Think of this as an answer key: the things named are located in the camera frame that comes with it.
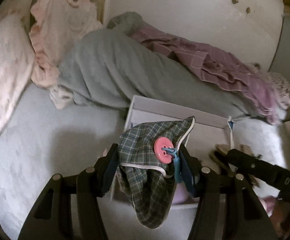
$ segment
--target metal screw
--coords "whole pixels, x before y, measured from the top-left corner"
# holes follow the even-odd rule
[[[61,178],[61,174],[55,174],[52,177],[53,180],[59,180],[60,178]]]
[[[95,171],[95,168],[94,167],[88,167],[85,171],[87,173],[93,173]]]
[[[202,167],[201,168],[201,172],[208,174],[208,173],[210,173],[210,168],[208,168],[208,167]]]
[[[236,179],[238,180],[243,180],[243,175],[242,174],[236,174]]]

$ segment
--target blue tag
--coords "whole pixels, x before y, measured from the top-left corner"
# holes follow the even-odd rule
[[[168,154],[173,155],[173,162],[175,167],[175,181],[176,183],[181,183],[182,177],[180,175],[180,158],[177,156],[177,149],[175,148],[162,148],[163,151],[166,151]]]

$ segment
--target pink ruffled cloth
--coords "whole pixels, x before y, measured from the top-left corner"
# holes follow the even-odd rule
[[[269,123],[279,121],[272,86],[233,54],[209,44],[164,33],[150,25],[134,32],[131,38],[149,50],[187,66],[202,81],[217,84],[226,91],[242,93],[252,101],[259,114],[266,116]]]
[[[31,8],[36,23],[29,33],[38,66],[32,81],[44,88],[57,85],[57,66],[87,33],[100,29],[97,9],[89,0],[37,0]]]
[[[289,109],[290,83],[281,74],[262,71],[259,69],[259,64],[246,64],[246,67],[272,86],[276,93],[277,103],[282,109]]]

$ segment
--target pink button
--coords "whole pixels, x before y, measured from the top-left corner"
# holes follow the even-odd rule
[[[171,163],[172,156],[169,155],[166,151],[163,151],[162,148],[174,148],[172,142],[166,137],[159,137],[154,144],[154,152],[160,162],[168,164]]]

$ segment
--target plaid fabric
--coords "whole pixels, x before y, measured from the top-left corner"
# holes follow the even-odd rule
[[[188,67],[202,81],[214,83],[225,91],[240,92],[252,101],[257,112],[266,116],[269,123],[279,120],[273,88],[233,54],[209,44],[164,33],[150,25],[135,31],[131,38]]]
[[[124,163],[159,166],[173,175],[174,165],[161,163],[154,153],[154,143],[166,137],[177,146],[189,130],[194,117],[183,121],[142,123],[123,133],[118,146],[118,181],[129,197],[138,221],[151,229],[159,227],[168,214],[173,199],[174,177],[164,178],[160,171],[123,166]]]

